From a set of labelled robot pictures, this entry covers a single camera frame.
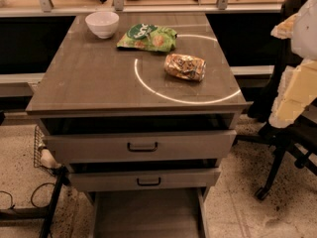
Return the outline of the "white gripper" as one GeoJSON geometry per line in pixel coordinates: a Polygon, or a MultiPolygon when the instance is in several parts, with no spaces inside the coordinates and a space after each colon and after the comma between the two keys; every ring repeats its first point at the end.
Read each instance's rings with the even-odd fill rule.
{"type": "Polygon", "coordinates": [[[306,59],[297,67],[286,67],[271,107],[268,123],[285,128],[317,98],[317,0],[307,0],[297,14],[274,26],[270,34],[282,40],[292,38],[292,51],[306,59]]]}

